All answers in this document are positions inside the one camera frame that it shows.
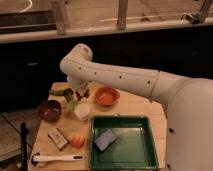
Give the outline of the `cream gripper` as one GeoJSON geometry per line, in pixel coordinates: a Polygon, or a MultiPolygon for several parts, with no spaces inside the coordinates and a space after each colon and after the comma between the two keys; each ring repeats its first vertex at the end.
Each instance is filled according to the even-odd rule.
{"type": "Polygon", "coordinates": [[[88,89],[88,81],[68,76],[67,82],[74,91],[86,91],[88,89]]]}

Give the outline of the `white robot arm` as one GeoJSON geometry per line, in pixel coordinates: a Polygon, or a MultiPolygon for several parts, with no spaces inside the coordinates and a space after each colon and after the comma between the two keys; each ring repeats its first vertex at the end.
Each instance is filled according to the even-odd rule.
{"type": "Polygon", "coordinates": [[[95,63],[77,44],[60,62],[71,88],[86,91],[90,81],[148,98],[166,107],[165,171],[213,171],[213,80],[95,63]]]}

